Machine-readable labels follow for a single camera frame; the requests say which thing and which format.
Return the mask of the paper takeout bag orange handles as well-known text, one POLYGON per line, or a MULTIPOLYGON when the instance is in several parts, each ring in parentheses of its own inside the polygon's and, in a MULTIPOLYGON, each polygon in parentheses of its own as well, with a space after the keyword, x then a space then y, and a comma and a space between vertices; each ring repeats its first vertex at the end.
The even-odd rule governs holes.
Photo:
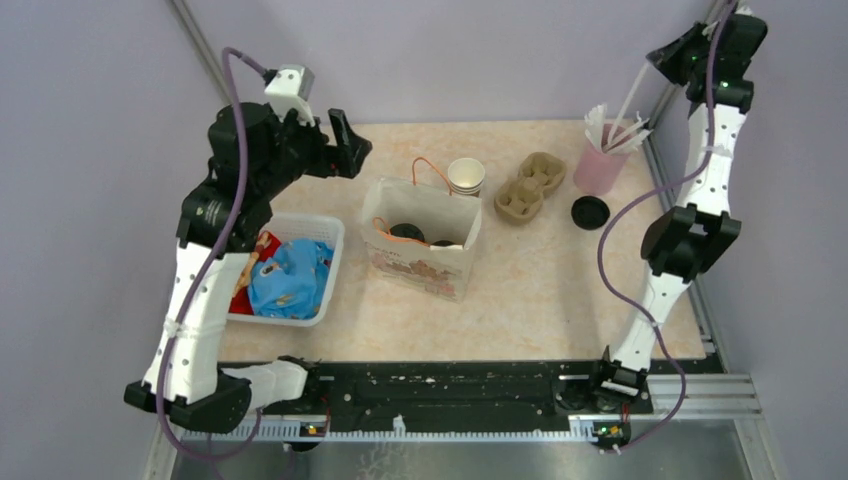
POLYGON ((481 199, 452 191, 447 176, 429 160, 411 162, 411 178, 381 177, 369 187, 360 231, 371 265, 387 279, 460 302, 466 296, 483 220, 481 199), (425 243, 394 237, 399 223, 419 227, 425 243), (450 240, 456 245, 434 247, 450 240))

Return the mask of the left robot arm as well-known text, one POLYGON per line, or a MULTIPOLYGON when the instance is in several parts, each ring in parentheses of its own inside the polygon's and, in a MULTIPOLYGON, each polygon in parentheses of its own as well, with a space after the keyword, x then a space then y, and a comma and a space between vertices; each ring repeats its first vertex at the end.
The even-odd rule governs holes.
POLYGON ((372 150, 345 112, 328 113, 332 131, 267 104, 222 108, 210 125, 205 179, 183 200, 175 273, 160 343, 125 403, 189 431, 226 434, 247 414, 277 402, 297 413, 319 404, 320 386, 290 357, 245 368, 219 364, 232 294, 271 220, 271 201, 303 176, 354 178, 372 150))

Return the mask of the stack of paper cups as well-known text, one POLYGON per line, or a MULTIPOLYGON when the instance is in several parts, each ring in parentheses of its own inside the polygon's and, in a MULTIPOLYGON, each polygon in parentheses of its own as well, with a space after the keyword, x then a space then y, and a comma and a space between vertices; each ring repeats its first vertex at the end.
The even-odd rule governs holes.
POLYGON ((479 160, 459 158, 449 165, 447 178, 454 193, 478 197, 486 178, 486 170, 479 160))

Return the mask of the single white straw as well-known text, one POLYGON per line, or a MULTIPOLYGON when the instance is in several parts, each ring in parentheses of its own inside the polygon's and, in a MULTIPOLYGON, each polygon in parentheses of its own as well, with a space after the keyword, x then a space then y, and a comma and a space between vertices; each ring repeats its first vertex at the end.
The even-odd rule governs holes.
POLYGON ((639 72, 637 73, 635 79, 633 80, 633 82, 631 84, 631 87, 630 87, 627 95, 625 96, 624 100, 622 101, 620 108, 619 108, 619 110, 618 110, 618 112, 617 112, 617 114, 614 118, 612 126, 610 127, 610 130, 609 130, 608 135, 607 135, 606 147, 607 147, 608 150, 610 150, 612 148, 613 138, 614 138, 614 135, 616 134, 616 132, 618 131, 618 128, 620 126, 620 122, 623 120, 624 114, 626 113, 627 109, 629 108, 634 96, 636 95, 636 93, 638 92, 638 90, 640 88, 640 85, 641 85, 645 75, 647 74, 647 72, 650 68, 651 68, 651 64, 648 61, 646 61, 642 65, 642 67, 640 68, 639 72))

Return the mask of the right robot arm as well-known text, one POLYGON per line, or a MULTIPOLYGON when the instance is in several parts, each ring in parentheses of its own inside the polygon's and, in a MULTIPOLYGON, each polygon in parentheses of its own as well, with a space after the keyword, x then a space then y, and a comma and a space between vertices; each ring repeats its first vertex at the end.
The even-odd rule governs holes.
POLYGON ((744 75, 767 33, 764 20, 729 2, 715 23, 697 23, 646 57, 685 90, 688 158, 684 176, 673 184, 679 191, 675 204, 649 225, 642 240, 642 298, 628 302, 632 314, 626 330, 605 348, 586 385, 589 404, 600 412, 642 394, 653 348, 673 306, 740 235, 741 223, 731 216, 729 179, 754 98, 754 84, 744 75))

